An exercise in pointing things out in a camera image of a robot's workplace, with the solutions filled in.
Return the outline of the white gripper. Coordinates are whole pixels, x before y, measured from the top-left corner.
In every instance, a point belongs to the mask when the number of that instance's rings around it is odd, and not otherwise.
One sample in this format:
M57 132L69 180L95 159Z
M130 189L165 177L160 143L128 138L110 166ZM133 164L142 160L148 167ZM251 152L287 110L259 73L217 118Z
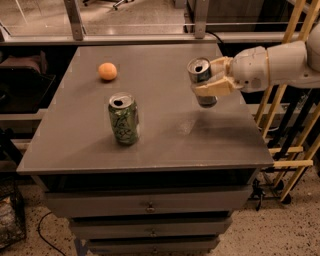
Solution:
M210 62L213 75L231 74L233 79L223 76L211 82L206 81L193 87L196 96L227 96L241 89L246 93L264 91L269 86L267 50L255 47L241 51L234 58L223 56Z

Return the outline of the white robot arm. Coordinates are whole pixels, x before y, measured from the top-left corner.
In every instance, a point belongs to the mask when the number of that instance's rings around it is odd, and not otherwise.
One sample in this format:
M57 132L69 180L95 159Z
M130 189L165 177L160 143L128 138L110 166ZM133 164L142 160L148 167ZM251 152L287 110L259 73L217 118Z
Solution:
M301 89L320 87L320 24L306 41L298 40L269 48L255 47L235 57L211 62L211 77L192 85L196 96L226 96L234 90L265 91L287 84Z

